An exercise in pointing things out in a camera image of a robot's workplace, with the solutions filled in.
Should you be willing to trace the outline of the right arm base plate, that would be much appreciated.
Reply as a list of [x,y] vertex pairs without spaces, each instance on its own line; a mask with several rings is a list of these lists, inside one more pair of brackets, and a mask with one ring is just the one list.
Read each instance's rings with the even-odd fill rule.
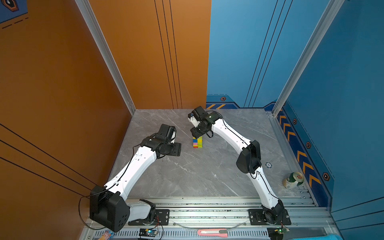
[[277,217],[261,209],[250,209],[248,213],[252,226],[290,226],[292,224],[289,213],[285,209]]

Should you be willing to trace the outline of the pink utility knife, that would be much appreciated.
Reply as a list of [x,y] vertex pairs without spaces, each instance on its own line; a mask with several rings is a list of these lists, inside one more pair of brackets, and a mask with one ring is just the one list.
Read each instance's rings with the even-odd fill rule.
[[204,236],[204,237],[227,238],[228,230],[227,229],[203,229],[203,230],[198,230],[198,235]]

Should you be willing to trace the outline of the right small circuit board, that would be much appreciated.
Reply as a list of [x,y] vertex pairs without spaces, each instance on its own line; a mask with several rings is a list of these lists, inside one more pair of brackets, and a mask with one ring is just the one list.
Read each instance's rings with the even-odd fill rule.
[[275,230],[275,233],[277,233],[278,235],[283,235],[289,231],[290,231],[289,228],[279,228]]

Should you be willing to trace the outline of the colourful snack wrapper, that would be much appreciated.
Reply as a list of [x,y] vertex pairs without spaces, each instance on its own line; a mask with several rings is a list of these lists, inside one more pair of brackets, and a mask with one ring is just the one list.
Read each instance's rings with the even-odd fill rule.
[[99,240],[112,240],[115,233],[112,231],[105,231],[99,238]]

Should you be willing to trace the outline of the green circuit board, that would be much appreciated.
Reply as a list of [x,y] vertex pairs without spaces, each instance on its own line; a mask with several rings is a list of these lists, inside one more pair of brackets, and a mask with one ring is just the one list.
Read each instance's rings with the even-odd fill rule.
[[157,229],[140,229],[138,238],[139,240],[154,240],[159,234]]

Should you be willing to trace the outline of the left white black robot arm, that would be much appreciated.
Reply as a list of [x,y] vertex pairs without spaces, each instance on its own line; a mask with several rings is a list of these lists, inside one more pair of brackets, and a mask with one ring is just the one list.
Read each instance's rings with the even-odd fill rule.
[[179,157],[182,144],[150,136],[136,147],[129,163],[104,186],[95,186],[88,195],[89,218],[113,232],[120,231],[128,222],[141,221],[150,225],[155,221],[154,203],[145,199],[129,203],[126,200],[146,169],[165,156]]

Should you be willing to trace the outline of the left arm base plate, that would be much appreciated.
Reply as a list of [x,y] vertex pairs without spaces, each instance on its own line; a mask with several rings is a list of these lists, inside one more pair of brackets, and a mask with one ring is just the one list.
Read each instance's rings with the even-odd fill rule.
[[163,226],[167,226],[169,224],[170,218],[170,210],[168,209],[160,209],[156,210],[155,217],[152,221],[150,220],[135,220],[128,222],[129,226],[156,226],[157,224],[161,224]]

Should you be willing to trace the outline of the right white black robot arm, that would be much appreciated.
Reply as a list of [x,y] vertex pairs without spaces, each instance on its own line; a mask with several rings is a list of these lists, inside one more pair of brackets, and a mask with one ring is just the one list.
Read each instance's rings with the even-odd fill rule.
[[261,162],[260,143],[256,140],[251,141],[236,132],[224,117],[216,111],[205,111],[202,107],[197,107],[188,114],[189,121],[193,124],[191,129],[192,136],[196,139],[203,135],[212,133],[222,137],[239,154],[236,161],[238,169],[250,177],[259,198],[262,209],[251,211],[250,218],[252,224],[261,225],[291,225],[291,218],[280,198],[276,196],[270,186]]

